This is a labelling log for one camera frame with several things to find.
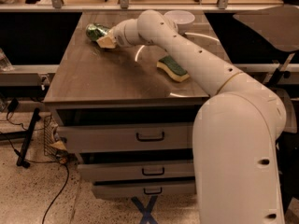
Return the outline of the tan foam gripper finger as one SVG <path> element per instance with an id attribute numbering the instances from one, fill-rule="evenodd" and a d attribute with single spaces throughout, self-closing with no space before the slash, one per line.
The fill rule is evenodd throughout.
<path id="1" fill-rule="evenodd" d="M 105 36 L 99 37 L 96 40 L 96 43 L 102 49 L 114 49 L 117 46 L 115 38 L 110 35 L 105 35 Z"/>

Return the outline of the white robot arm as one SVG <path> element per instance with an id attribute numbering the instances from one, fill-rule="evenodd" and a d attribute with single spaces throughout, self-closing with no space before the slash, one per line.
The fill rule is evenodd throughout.
<path id="1" fill-rule="evenodd" d="M 188 40 L 155 10 L 122 21 L 102 48 L 156 45 L 206 92 L 192 131 L 200 224 L 285 224 L 276 141 L 286 124 L 281 99 L 265 85 Z"/>

